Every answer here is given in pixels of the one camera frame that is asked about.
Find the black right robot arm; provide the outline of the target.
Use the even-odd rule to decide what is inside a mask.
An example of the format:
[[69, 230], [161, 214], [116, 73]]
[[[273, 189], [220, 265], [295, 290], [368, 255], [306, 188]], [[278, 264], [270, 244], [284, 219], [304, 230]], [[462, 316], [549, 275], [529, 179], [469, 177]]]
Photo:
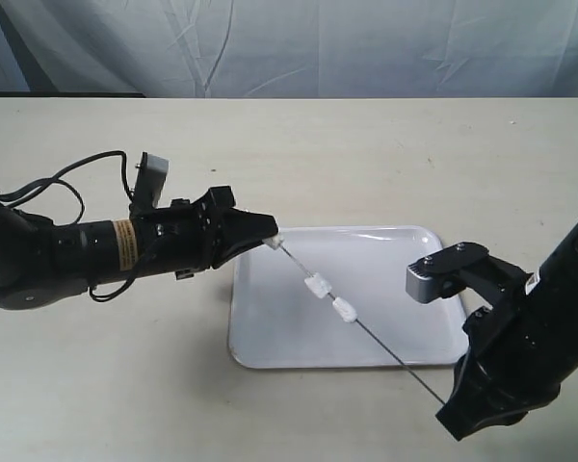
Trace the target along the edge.
[[458, 441], [550, 404], [578, 369], [578, 223], [539, 270], [501, 290], [465, 321], [468, 349], [436, 414]]

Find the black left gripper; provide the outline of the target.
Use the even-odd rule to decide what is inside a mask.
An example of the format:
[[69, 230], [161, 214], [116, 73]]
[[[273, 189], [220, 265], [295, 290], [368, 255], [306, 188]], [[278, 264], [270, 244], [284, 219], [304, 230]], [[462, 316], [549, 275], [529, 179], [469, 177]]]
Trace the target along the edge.
[[195, 201], [131, 214], [139, 250], [136, 275], [178, 272], [182, 277], [219, 269], [278, 234], [273, 216], [233, 209], [232, 189], [209, 189]]

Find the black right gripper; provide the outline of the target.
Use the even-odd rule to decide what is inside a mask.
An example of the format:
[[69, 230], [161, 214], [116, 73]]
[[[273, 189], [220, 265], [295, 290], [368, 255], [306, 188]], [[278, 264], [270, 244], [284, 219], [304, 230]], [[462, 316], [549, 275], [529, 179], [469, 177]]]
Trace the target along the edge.
[[523, 287], [502, 293], [491, 310], [479, 309], [463, 330], [469, 349], [455, 367], [452, 394], [435, 414], [457, 441], [517, 424], [558, 396], [559, 385], [539, 371], [543, 328], [527, 311]]

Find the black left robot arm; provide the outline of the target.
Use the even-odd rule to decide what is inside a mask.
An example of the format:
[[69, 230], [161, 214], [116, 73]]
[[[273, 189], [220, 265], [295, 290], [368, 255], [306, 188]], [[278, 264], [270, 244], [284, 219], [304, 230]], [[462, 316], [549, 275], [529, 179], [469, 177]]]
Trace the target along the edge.
[[0, 308], [36, 309], [82, 294], [110, 301], [141, 277], [216, 270], [277, 232], [274, 217], [237, 209], [228, 186], [126, 219], [68, 225], [0, 203]]

